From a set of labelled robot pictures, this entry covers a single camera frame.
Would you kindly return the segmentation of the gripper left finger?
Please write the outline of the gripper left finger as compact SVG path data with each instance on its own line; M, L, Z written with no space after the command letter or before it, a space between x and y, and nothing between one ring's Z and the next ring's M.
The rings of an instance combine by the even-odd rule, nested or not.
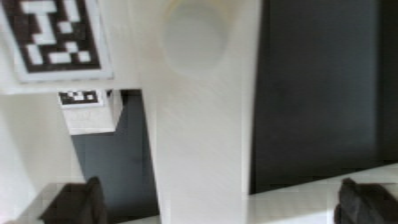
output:
M39 216L44 224L108 224L99 178L64 186Z

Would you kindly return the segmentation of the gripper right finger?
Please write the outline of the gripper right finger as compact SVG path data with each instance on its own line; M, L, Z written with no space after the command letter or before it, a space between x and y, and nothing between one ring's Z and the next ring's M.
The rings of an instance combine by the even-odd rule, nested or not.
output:
M398 224L398 197L384 184L343 179L334 224Z

